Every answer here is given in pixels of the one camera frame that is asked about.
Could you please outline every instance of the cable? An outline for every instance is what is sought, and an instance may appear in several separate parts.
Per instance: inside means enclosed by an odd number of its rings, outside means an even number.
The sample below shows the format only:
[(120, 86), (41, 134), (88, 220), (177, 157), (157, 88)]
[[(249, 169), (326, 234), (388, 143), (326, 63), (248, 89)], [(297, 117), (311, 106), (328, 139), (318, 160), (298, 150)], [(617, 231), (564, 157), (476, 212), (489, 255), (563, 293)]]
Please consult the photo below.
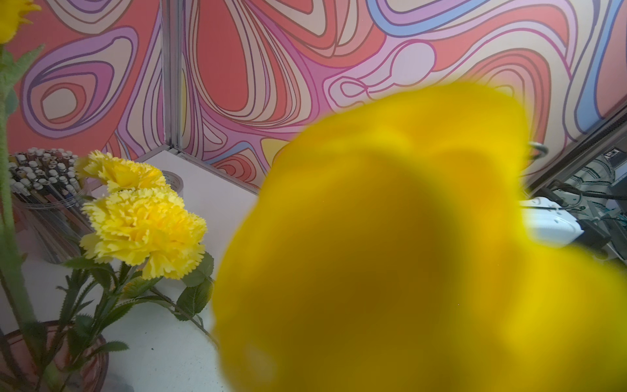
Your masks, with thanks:
[(627, 194), (608, 194), (603, 192), (594, 192), (594, 191), (580, 191), (569, 184), (561, 184), (558, 185), (556, 189), (560, 189), (561, 191), (579, 194), (581, 196), (586, 196), (589, 198), (597, 198), (597, 199), (612, 199), (612, 200), (627, 200)]
[(577, 200), (577, 202), (575, 204), (573, 204), (572, 206), (565, 206), (565, 207), (542, 207), (542, 206), (521, 206), (523, 208), (535, 208), (535, 209), (571, 209), (571, 208), (575, 208), (578, 207), (581, 202), (583, 201), (584, 197), (582, 195), (579, 195), (579, 200)]
[(599, 220), (604, 220), (604, 219), (609, 219), (609, 220), (613, 220), (613, 221), (619, 221), (620, 223), (624, 223), (627, 225), (627, 220), (623, 219), (619, 219), (619, 218), (613, 218), (612, 216), (602, 216), (600, 218), (598, 218)]

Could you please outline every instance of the white shelf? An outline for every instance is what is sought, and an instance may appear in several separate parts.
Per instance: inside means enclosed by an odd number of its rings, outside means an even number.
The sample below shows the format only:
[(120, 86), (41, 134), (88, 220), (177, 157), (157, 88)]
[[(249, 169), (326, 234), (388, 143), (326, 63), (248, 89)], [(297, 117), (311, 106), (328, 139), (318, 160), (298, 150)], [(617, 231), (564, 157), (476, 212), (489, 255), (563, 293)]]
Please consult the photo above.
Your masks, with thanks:
[[(204, 243), (216, 260), (217, 270), (231, 237), (254, 205), (256, 196), (167, 151), (146, 162), (183, 179), (187, 210), (207, 221)], [(20, 233), (18, 238), (21, 248), (29, 252), (24, 277), (36, 315), (42, 321), (56, 320), (64, 293), (55, 287), (65, 284), (64, 276), (69, 270), (42, 261), (28, 233)], [(175, 299), (184, 285), (167, 280), (159, 282), (158, 287)], [(100, 292), (94, 290), (90, 298), (96, 299), (99, 295)], [(93, 312), (93, 306), (85, 311)], [(17, 328), (4, 292), (0, 294), (0, 316), (0, 326), (5, 333)], [(206, 329), (211, 330), (211, 303), (201, 316)], [(176, 320), (158, 305), (135, 306), (124, 318), (105, 329), (103, 335), (108, 341), (121, 340), (129, 344), (130, 350), (109, 355), (108, 374), (121, 377), (135, 392), (228, 392), (219, 373), (214, 346), (192, 323)]]

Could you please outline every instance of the green leaf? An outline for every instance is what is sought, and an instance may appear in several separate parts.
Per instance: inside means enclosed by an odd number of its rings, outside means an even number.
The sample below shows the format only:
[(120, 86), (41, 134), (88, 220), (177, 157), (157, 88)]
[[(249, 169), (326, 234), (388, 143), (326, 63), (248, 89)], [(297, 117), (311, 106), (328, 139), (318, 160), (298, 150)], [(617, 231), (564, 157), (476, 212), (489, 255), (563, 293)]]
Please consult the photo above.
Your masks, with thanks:
[(181, 280), (183, 281), (183, 283), (185, 283), (185, 286), (187, 287), (196, 287), (199, 284), (203, 283), (205, 279), (207, 278), (197, 268), (189, 274), (183, 276)]
[(64, 267), (74, 268), (78, 270), (89, 270), (93, 268), (108, 270), (109, 267), (111, 267), (107, 263), (97, 263), (95, 260), (83, 256), (71, 258), (61, 265), (63, 265)]
[(0, 89), (2, 89), (3, 94), (6, 95), (9, 89), (13, 88), (15, 83), (19, 81), (31, 64), (33, 64), (42, 49), (43, 45), (35, 50), (26, 52), (15, 62), (11, 61), (8, 56), (3, 55), (4, 68), (0, 73)]
[(23, 382), (20, 382), (13, 377), (9, 377), (6, 374), (0, 373), (0, 391), (8, 391), (5, 384), (11, 387), (11, 391), (29, 391), (28, 389), (25, 389), (26, 387)]
[(211, 278), (211, 274), (213, 273), (213, 257), (205, 252), (203, 256), (203, 260), (200, 262), (198, 267), (196, 267), (192, 272), (183, 276), (181, 279), (185, 286), (187, 287), (196, 287), (201, 284), (206, 278)]
[(172, 311), (172, 314), (174, 314), (174, 317), (176, 317), (176, 319), (178, 321), (188, 321), (189, 320), (187, 317), (183, 316), (182, 314), (177, 313), (176, 310)]
[(74, 328), (67, 333), (68, 351), (72, 358), (77, 358), (82, 354), (82, 349), (87, 345), (87, 339), (78, 335)]
[(122, 298), (123, 299), (131, 299), (137, 298), (147, 290), (150, 290), (152, 286), (154, 286), (161, 278), (144, 280), (143, 278), (137, 277), (130, 280), (129, 283), (124, 286), (122, 289)]
[(81, 370), (81, 368), (87, 363), (87, 358), (80, 358), (74, 362), (74, 365), (66, 367), (63, 371), (66, 373), (73, 373)]
[(176, 304), (193, 317), (207, 306), (212, 291), (213, 284), (207, 279), (198, 286), (187, 287), (183, 290), (179, 299), (176, 300)]
[(74, 319), (74, 330), (81, 337), (89, 337), (93, 318), (86, 314), (77, 314)]
[(98, 352), (113, 352), (113, 351), (124, 351), (124, 350), (128, 350), (128, 349), (129, 349), (129, 345), (124, 343), (124, 342), (111, 341), (111, 342), (106, 342), (102, 346), (98, 347), (95, 351), (98, 351)]
[(167, 301), (164, 301), (158, 295), (146, 295), (145, 297), (139, 297), (131, 300), (134, 304), (144, 304), (146, 302), (152, 302), (153, 304), (157, 304), (163, 306), (166, 309), (170, 309), (170, 304)]
[(93, 302), (93, 299), (91, 301), (87, 301), (84, 304), (80, 304), (76, 307), (76, 309), (74, 310), (74, 313), (80, 312), (81, 310), (83, 310), (84, 308), (88, 307), (89, 304), (91, 304)]
[(203, 260), (198, 267), (196, 267), (196, 270), (202, 272), (207, 278), (211, 278), (211, 274), (213, 273), (213, 256), (208, 252), (204, 252)]
[(109, 291), (111, 289), (111, 274), (109, 274), (108, 271), (94, 268), (90, 270), (90, 273), (93, 279), (98, 282), (104, 290)]
[(122, 262), (120, 264), (120, 282), (124, 282), (124, 280), (126, 279), (127, 275), (129, 274), (131, 269), (131, 266), (126, 264), (125, 262)]
[(8, 50), (0, 51), (0, 64), (9, 66), (13, 64), (13, 54)]
[(82, 269), (72, 270), (71, 277), (67, 280), (68, 289), (79, 291), (89, 279), (89, 273)]
[(18, 96), (15, 94), (15, 90), (10, 88), (9, 92), (4, 99), (4, 112), (6, 113), (6, 118), (15, 113), (18, 109)]
[(125, 302), (122, 305), (114, 307), (102, 321), (102, 329), (121, 319), (134, 305), (135, 304), (133, 302)]
[[(42, 322), (29, 322), (22, 328), (22, 333), (25, 336), (30, 337), (36, 347), (35, 349), (43, 355), (46, 351), (46, 343), (48, 342), (48, 329)], [(36, 362), (39, 364), (41, 358), (37, 358)]]
[(18, 380), (26, 382), (24, 372), (22, 372), (22, 369), (19, 367), (18, 362), (13, 355), (14, 353), (11, 351), (9, 341), (2, 332), (0, 332), (0, 353), (2, 354), (2, 358), (4, 358), (9, 370), (11, 370), (11, 373), (13, 373)]
[(76, 300), (76, 306), (75, 308), (72, 310), (72, 314), (76, 314), (78, 313), (81, 309), (83, 309), (85, 306), (87, 306), (88, 304), (90, 304), (92, 301), (86, 302), (85, 304), (83, 304), (83, 301), (85, 300), (85, 297), (87, 296), (87, 294), (92, 291), (92, 289), (94, 288), (94, 286), (96, 286), (96, 284), (98, 284), (98, 282), (96, 282), (95, 280), (92, 280), (87, 287), (85, 287), (83, 289), (83, 291), (81, 292), (81, 294), (78, 296), (78, 299)]

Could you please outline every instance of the artificial flower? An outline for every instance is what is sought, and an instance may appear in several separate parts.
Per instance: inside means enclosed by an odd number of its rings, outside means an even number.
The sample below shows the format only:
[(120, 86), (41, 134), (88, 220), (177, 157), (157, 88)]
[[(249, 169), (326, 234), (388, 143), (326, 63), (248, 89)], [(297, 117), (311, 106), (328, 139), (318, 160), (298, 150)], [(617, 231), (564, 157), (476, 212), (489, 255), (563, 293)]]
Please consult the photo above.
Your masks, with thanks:
[(76, 165), (81, 177), (99, 178), (107, 184), (109, 193), (120, 189), (158, 188), (166, 185), (163, 173), (147, 163), (133, 162), (92, 151)]
[(32, 0), (0, 0), (0, 45), (13, 39), (22, 23), (30, 23), (24, 17), (31, 11), (41, 11)]
[(518, 103), (454, 84), (309, 127), (213, 297), (234, 391), (617, 391), (627, 283), (525, 234)]
[(141, 265), (142, 278), (181, 279), (203, 258), (204, 219), (185, 210), (171, 188), (122, 190), (83, 206), (94, 233), (81, 239), (88, 258)]

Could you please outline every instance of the psychedelic wallpaper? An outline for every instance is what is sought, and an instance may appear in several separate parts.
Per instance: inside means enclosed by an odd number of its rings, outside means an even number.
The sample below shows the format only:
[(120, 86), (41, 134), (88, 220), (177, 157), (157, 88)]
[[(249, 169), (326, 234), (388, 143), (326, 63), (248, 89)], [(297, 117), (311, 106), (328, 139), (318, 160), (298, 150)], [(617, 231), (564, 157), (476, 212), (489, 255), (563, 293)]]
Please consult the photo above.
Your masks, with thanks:
[(528, 174), (627, 95), (622, 0), (184, 0), (184, 14), (183, 146), (254, 186), (307, 124), (409, 88), (472, 80), (520, 100), (551, 149)]
[(9, 149), (136, 158), (164, 140), (159, 0), (35, 0), (8, 45), (40, 57), (16, 86)]

